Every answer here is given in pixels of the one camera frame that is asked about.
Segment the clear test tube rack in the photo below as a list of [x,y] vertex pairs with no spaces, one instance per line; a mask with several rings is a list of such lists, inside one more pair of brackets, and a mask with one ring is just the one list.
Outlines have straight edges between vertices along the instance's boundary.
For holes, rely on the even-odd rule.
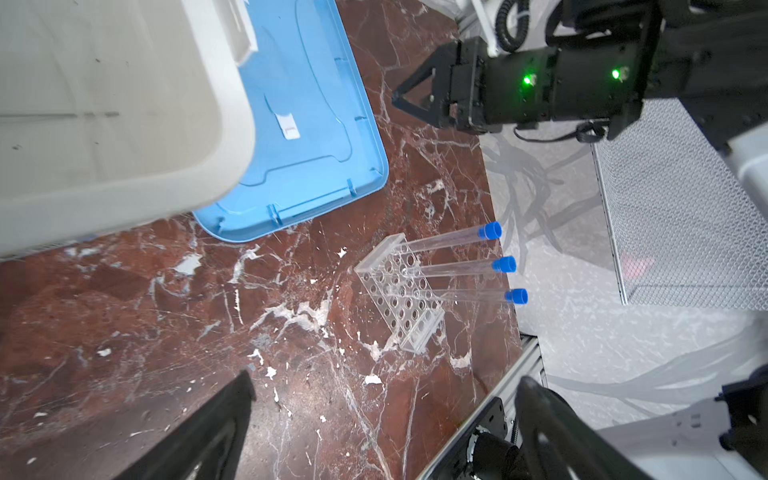
[[354,268],[386,327],[389,345],[421,354],[444,319],[442,301],[422,275],[402,233],[384,238]]

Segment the blue plastic bin lid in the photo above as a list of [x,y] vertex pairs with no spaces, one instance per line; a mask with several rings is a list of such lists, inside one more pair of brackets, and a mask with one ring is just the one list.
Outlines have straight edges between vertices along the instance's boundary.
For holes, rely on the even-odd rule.
[[337,5],[251,1],[258,50],[239,73],[256,143],[237,186],[195,211],[245,243],[380,190],[389,163]]

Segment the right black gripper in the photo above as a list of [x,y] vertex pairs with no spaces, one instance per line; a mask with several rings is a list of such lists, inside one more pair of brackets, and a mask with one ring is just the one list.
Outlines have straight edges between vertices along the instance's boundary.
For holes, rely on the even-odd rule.
[[393,92],[392,105],[435,128],[482,135],[504,125],[594,121],[613,140],[640,117],[658,44],[603,37],[490,58],[480,37],[439,46]]

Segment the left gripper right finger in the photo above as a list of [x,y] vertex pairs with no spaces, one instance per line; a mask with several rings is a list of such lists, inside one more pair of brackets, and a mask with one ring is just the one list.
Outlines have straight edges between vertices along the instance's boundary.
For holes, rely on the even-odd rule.
[[557,395],[521,378],[515,397],[522,450],[533,479],[647,479]]

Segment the white plastic storage bin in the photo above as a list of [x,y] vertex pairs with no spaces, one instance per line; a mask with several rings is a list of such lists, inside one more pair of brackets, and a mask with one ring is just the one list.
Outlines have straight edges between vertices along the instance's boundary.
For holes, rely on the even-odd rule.
[[209,205],[248,167],[242,1],[1,5],[1,252]]

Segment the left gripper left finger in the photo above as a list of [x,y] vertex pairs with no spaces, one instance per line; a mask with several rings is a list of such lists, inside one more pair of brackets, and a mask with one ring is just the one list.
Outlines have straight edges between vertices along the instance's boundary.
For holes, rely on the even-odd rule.
[[120,479],[233,479],[256,394],[246,370],[118,475]]

